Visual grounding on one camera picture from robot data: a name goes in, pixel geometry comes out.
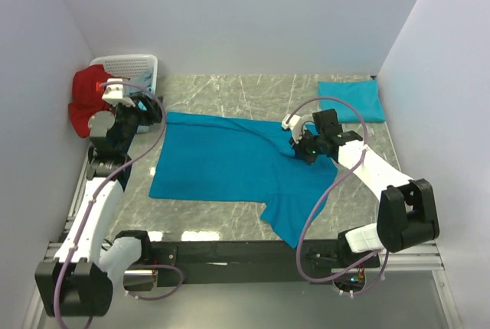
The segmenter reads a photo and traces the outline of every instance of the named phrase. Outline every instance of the plastic basket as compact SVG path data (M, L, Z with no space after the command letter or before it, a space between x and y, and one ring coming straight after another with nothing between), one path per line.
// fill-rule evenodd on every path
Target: plastic basket
M153 55L113 55L97 57L90 62L90 65L102 64L104 70L117 77L133 79L139 77L148 69L153 69L152 92L156 91L156 75L158 69L158 59ZM138 127L138 132L147 132L148 126Z

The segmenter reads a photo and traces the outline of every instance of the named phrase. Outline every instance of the teal fabric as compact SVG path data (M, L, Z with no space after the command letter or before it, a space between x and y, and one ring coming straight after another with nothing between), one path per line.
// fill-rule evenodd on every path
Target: teal fabric
M377 80L362 82L318 82L318 95L343 99L359 111L365 121L384 122L383 107L377 91ZM359 122L355 113L347 106L335 101L322 100L322 109L335 109L339 122Z
M337 168L325 156L295 158L290 136L280 122L170 112L149 195L265 203L261 218L294 248Z

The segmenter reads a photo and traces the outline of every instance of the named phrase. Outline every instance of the white wall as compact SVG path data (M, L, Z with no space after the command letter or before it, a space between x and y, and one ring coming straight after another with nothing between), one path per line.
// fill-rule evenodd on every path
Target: white wall
M0 0L0 11L0 326L19 328L82 164L67 104L91 53L62 0Z
M403 169L434 186L465 327L488 327L490 0L418 0L378 79Z
M416 0L65 0L94 55L173 73L377 74Z

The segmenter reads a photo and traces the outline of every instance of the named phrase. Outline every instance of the red cloth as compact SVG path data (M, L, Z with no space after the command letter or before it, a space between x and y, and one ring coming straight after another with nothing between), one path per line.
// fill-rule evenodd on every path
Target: red cloth
M71 125L81 138L90 134L89 119L96 112L110 110L102 99L100 84L114 78L104 71L103 65L92 65L81 70L73 77L73 102L68 105Z

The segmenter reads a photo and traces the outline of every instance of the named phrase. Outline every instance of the gray marble surface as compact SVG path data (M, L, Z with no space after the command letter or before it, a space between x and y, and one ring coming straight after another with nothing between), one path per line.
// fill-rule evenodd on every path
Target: gray marble surface
M318 75L225 75L175 76L161 78L157 94L164 96L168 111L281 121L300 103L316 96L319 80L352 81L369 77ZM299 114L311 113L319 104L310 104ZM346 130L362 134L358 124ZM390 136L384 123L368 125L369 145L393 166L398 167ZM155 131L137 135L129 153L132 157L154 141ZM120 230L142 229L164 233L165 239L257 240L278 239L260 219L259 203L204 202L152 199L148 196L163 141L132 167L124 197L116 208L109 238ZM338 177L345 172L339 166ZM337 233L376 220L377 200L355 176L332 192L311 225L307 238L336 238Z

